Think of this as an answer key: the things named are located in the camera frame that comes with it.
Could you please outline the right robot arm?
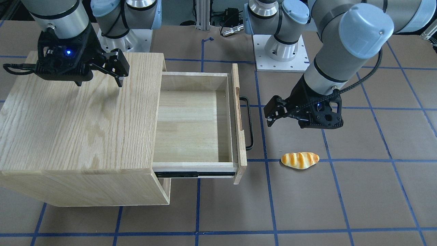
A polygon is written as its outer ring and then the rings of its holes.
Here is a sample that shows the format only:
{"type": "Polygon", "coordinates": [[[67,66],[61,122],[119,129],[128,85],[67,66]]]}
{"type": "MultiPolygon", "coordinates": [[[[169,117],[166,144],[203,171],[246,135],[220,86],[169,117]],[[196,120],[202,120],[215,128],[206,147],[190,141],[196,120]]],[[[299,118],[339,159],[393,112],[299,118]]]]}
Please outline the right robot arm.
{"type": "Polygon", "coordinates": [[[92,0],[95,32],[81,0],[24,0],[23,5],[41,27],[35,64],[4,65],[19,75],[35,74],[44,80],[73,81],[77,86],[97,70],[114,77],[117,85],[129,75],[125,52],[137,51],[141,41],[134,30],[162,25],[161,0],[92,0]]]}

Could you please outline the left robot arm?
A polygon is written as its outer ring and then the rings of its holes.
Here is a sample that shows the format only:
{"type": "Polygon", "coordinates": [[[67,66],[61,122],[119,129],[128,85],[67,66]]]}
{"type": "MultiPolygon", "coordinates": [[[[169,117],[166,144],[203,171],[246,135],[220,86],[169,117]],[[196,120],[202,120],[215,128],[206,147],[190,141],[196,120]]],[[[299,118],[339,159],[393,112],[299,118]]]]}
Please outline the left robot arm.
{"type": "Polygon", "coordinates": [[[250,0],[243,10],[245,33],[270,35],[266,49],[297,46],[312,19],[323,43],[314,60],[282,99],[264,107],[267,125],[294,118],[301,128],[343,126],[340,95],[370,78],[381,64],[381,47],[393,34],[418,34],[436,20],[435,0],[250,0]]]}

